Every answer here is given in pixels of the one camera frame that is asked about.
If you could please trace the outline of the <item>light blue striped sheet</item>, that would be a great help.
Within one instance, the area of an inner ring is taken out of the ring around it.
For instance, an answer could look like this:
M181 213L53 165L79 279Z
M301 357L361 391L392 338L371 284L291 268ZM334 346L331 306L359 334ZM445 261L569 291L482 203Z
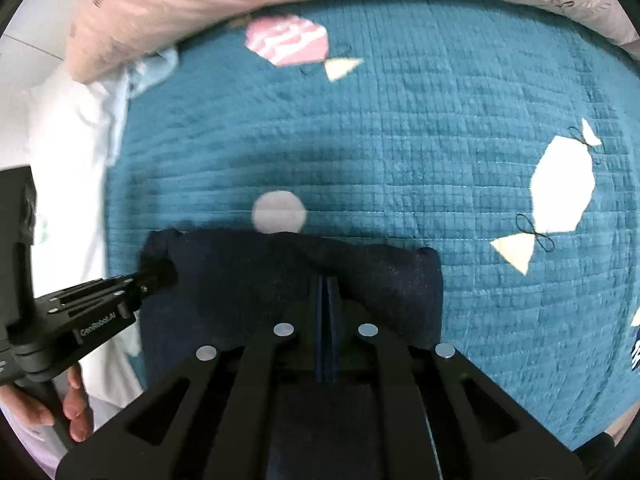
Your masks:
M170 46L128 62L113 70L104 81L107 88L104 110L111 119L108 127L107 166L114 166L119 158L129 102L166 81L175 73L178 65L178 49L176 46Z

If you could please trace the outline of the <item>white pillow with smiley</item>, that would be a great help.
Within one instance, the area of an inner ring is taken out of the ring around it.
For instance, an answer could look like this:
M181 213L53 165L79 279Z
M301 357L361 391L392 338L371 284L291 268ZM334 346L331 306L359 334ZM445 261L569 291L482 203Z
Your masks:
M58 68L27 95L27 153L37 191L34 293L104 278L105 182L122 145L129 76L80 84Z

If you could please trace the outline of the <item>teal quilted bedspread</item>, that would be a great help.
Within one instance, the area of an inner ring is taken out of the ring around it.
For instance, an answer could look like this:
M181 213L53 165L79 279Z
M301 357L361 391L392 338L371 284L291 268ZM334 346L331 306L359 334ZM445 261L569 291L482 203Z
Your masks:
M328 0L291 14L358 58L329 81L277 67L218 26L180 44L134 99L106 184L107 264L133 271L149 232L248 228L262 194L303 230L435 248L442 334L574 448L639 399L639 67L594 32L491 0ZM529 180L557 136L593 131L592 199L526 273L492 248L532 226Z

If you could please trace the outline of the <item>dark denim jacket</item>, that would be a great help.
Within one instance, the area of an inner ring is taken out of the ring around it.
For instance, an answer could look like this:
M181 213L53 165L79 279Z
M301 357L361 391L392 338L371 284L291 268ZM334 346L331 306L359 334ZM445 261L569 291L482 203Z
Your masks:
M336 278L342 299L406 344L430 348L442 331L442 268L436 250L354 245L293 233L229 229L155 231L140 255L163 269L144 300L140 334L146 380L159 382L195 350L226 351L276 325L309 299L316 276Z

